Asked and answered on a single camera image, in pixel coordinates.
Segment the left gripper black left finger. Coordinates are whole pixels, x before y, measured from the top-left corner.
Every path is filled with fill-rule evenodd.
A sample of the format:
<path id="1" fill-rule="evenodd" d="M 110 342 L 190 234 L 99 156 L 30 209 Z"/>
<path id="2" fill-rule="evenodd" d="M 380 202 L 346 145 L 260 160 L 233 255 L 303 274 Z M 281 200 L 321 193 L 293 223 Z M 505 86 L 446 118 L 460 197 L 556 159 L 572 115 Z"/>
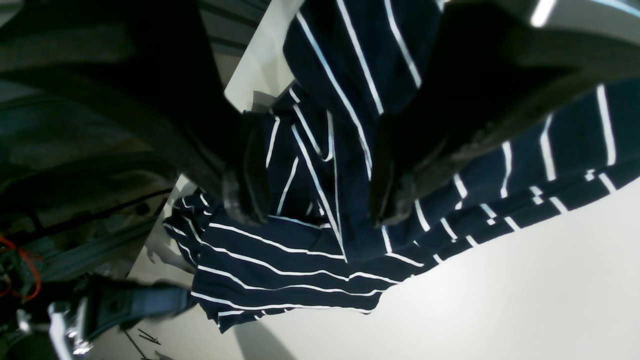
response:
<path id="1" fill-rule="evenodd" d="M 1 27 L 1 78 L 142 139 L 236 221 L 267 221 L 261 122 L 226 99 L 196 0 L 26 0 Z"/>

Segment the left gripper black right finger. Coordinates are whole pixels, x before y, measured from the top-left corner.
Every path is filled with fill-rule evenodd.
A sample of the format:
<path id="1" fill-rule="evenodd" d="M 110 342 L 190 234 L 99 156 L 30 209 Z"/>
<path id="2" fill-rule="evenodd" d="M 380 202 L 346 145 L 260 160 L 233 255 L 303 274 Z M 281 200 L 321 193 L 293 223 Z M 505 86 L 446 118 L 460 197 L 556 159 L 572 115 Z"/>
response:
<path id="1" fill-rule="evenodd" d="M 639 75 L 637 0 L 453 0 L 416 96 L 381 118 L 370 217 L 404 221 L 474 158 Z"/>

